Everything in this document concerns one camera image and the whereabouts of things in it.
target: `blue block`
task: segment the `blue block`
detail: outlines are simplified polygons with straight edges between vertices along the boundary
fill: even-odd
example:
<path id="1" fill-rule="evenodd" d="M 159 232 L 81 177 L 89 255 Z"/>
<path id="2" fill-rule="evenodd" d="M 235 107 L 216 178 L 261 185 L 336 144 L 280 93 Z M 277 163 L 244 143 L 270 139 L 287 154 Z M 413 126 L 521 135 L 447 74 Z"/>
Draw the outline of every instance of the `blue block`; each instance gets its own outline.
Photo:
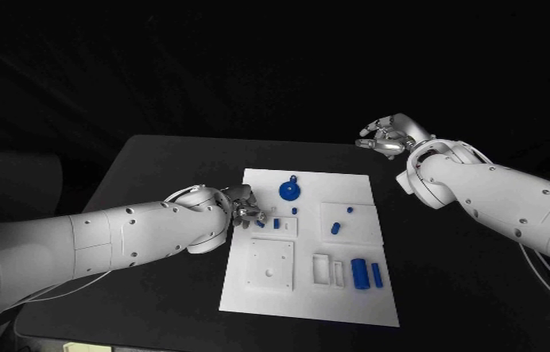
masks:
<path id="1" fill-rule="evenodd" d="M 366 263 L 362 258 L 352 259 L 352 282 L 358 290 L 369 288 L 369 274 L 366 272 Z"/>
<path id="2" fill-rule="evenodd" d="M 372 263 L 372 275 L 375 276 L 375 287 L 382 288 L 384 284 L 381 283 L 381 269 L 378 268 L 378 264 Z"/>
<path id="3" fill-rule="evenodd" d="M 340 230 L 340 224 L 338 222 L 335 222 L 335 224 L 332 225 L 332 229 L 330 229 L 332 234 L 338 234 L 339 230 Z"/>

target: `blue object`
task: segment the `blue object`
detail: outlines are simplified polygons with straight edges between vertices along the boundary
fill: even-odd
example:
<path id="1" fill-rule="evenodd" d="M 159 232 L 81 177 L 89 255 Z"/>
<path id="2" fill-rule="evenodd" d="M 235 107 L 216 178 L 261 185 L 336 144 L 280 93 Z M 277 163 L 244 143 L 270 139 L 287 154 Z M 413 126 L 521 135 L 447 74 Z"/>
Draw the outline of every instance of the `blue object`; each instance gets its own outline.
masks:
<path id="1" fill-rule="evenodd" d="M 278 195 L 286 201 L 293 201 L 300 196 L 300 187 L 296 184 L 297 178 L 290 176 L 290 181 L 284 182 L 278 188 Z"/>
<path id="2" fill-rule="evenodd" d="M 332 225 L 332 229 L 330 229 L 332 234 L 338 234 L 339 229 L 340 229 L 340 224 L 338 222 L 335 222 L 335 224 Z"/>
<path id="3" fill-rule="evenodd" d="M 358 290 L 369 288 L 369 274 L 366 273 L 366 263 L 362 258 L 352 259 L 352 282 Z"/>
<path id="4" fill-rule="evenodd" d="M 378 268 L 378 264 L 372 263 L 372 275 L 375 276 L 375 287 L 382 288 L 384 284 L 381 283 L 381 269 Z"/>

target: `black background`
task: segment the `black background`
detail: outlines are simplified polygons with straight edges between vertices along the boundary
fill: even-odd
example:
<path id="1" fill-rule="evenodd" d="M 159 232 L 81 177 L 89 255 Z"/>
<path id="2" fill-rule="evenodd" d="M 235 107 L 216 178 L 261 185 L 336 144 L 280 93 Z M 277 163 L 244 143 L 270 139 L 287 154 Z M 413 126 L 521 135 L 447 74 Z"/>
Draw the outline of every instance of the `black background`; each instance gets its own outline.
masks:
<path id="1" fill-rule="evenodd" d="M 397 112 L 548 178 L 547 6 L 0 0 L 1 148 L 62 158 L 59 213 L 134 134 L 352 144 Z"/>

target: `table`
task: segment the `table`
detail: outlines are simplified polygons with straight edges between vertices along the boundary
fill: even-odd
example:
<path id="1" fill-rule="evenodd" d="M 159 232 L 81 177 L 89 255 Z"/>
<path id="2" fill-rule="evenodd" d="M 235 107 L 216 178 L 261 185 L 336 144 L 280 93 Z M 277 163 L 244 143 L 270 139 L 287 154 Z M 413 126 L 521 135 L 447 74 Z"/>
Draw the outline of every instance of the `table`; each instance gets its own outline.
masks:
<path id="1" fill-rule="evenodd" d="M 72 295 L 27 304 L 21 336 L 160 350 L 545 350 L 550 296 L 517 244 L 457 204 L 431 210 L 388 161 L 353 145 L 133 137 L 85 211 L 241 183 L 244 168 L 368 174 L 401 328 L 218 311 L 228 242 L 105 276 Z"/>

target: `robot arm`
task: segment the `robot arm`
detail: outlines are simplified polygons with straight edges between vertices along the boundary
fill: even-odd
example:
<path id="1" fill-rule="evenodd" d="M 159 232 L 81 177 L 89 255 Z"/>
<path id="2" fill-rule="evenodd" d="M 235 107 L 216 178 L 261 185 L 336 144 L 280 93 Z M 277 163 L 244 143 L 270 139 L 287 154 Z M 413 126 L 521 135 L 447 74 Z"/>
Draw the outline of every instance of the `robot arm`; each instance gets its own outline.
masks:
<path id="1" fill-rule="evenodd" d="M 248 185 L 222 191 L 193 186 L 166 201 L 0 224 L 0 312 L 68 280 L 185 248 L 206 253 L 225 243 L 231 218 L 235 226 L 264 221 Z"/>
<path id="2" fill-rule="evenodd" d="M 397 176 L 404 191 L 434 209 L 457 201 L 476 222 L 550 255 L 550 181 L 493 164 L 462 141 L 436 139 L 403 114 L 371 123 L 361 136 L 372 130 L 375 139 L 358 146 L 388 158 L 411 152 Z"/>

